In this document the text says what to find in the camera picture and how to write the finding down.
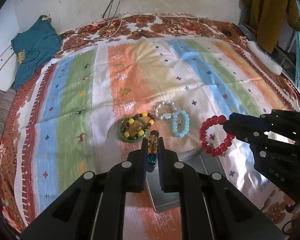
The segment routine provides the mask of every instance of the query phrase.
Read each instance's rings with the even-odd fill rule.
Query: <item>brown cloth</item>
[[[267,52],[272,53],[280,36],[285,12],[288,24],[300,30],[299,12],[296,0],[242,0],[251,6],[248,25],[257,31],[257,43]]]

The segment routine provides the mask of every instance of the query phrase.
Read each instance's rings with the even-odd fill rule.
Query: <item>white beaded bracelet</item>
[[[162,105],[170,105],[172,107],[172,111],[174,114],[175,111],[177,111],[177,108],[175,107],[174,103],[173,102],[170,102],[170,101],[161,101],[160,104],[157,105],[157,107],[154,109],[154,116],[156,118],[158,118],[159,120],[162,120],[162,119],[170,119],[171,118],[171,113],[164,113],[163,115],[159,115],[158,114],[158,109],[162,106]]]

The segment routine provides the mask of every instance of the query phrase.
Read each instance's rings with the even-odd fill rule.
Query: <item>red bead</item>
[[[212,121],[211,121],[211,118],[208,118],[206,120],[206,123],[209,125],[209,127],[211,127],[213,125]]]
[[[204,148],[204,149],[207,148],[208,147],[207,141],[203,141],[202,144],[201,144],[201,147]]]
[[[218,116],[218,124],[223,125],[226,121],[227,121],[227,119],[224,115]]]
[[[219,147],[216,148],[216,155],[218,156],[222,155],[222,151]]]
[[[218,124],[218,117],[216,115],[214,115],[213,117],[211,117],[211,122],[213,124]]]
[[[206,153],[211,153],[211,147],[210,146],[208,146],[207,148],[206,148]]]
[[[221,143],[220,146],[219,146],[219,148],[220,148],[220,150],[221,150],[222,152],[225,152],[225,151],[227,151],[227,149],[228,149],[228,147],[226,146],[225,143]]]
[[[233,140],[233,139],[235,138],[235,136],[232,135],[232,134],[230,134],[230,133],[227,133],[227,138],[228,138],[229,140]]]
[[[227,147],[230,147],[232,145],[231,140],[229,140],[228,138],[224,139],[223,142],[226,144]]]
[[[205,141],[205,140],[206,140],[206,138],[207,138],[207,135],[206,135],[206,133],[204,133],[204,134],[200,134],[200,135],[199,135],[199,139],[200,139],[201,141]]]
[[[204,128],[201,127],[199,133],[205,135],[206,131],[207,131],[206,129],[204,129]]]
[[[203,122],[203,123],[202,123],[201,128],[203,128],[203,129],[205,129],[205,130],[208,130],[209,127],[210,127],[210,126],[209,126],[206,122]]]
[[[215,149],[211,149],[210,155],[213,157],[216,157],[216,150]]]

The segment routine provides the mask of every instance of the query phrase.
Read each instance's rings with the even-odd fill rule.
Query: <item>orange stripe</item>
[[[140,66],[137,64],[139,62],[135,51],[137,46],[137,44],[120,44],[108,48],[111,94],[114,101],[113,112],[117,121],[136,113],[149,112],[154,107],[152,96],[156,93],[153,91],[154,87],[150,86],[143,77]],[[119,81],[118,75],[127,75],[127,77]],[[121,91],[123,89],[124,93],[124,88],[126,88],[127,93],[122,95]],[[136,102],[136,105],[125,111],[123,104],[133,101]],[[162,131],[171,128],[166,122],[155,122],[151,129]],[[122,160],[126,160],[128,153],[140,149],[140,146],[141,142],[135,144],[122,142],[120,144]],[[152,209],[147,192],[134,194],[133,197],[149,240],[181,239],[180,208],[174,208],[159,214]]]
[[[261,95],[268,102],[272,109],[288,109],[271,87],[252,69],[249,64],[238,55],[232,47],[226,42],[212,42],[222,53],[224,53],[240,70],[249,78],[250,82],[260,91]]]

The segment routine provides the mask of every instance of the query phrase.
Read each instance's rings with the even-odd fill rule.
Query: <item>green stripe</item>
[[[183,40],[188,46],[191,46],[197,52],[200,53],[201,57],[216,70],[217,74],[227,84],[227,86],[236,95],[240,101],[242,107],[247,111],[249,115],[259,117],[260,110],[255,104],[255,100],[244,87],[235,79],[235,77],[226,69],[224,66],[216,60],[211,52],[208,52],[203,46],[198,44],[194,40]]]
[[[95,55],[96,51],[91,50],[75,57],[64,88],[57,133],[59,193],[64,192],[81,176],[78,165],[92,150],[88,143],[89,137],[92,136],[92,128],[88,122],[87,110],[92,106],[92,71]],[[82,109],[85,111],[81,114],[74,114]],[[78,143],[77,136],[82,132],[87,135],[83,136],[83,142]]]

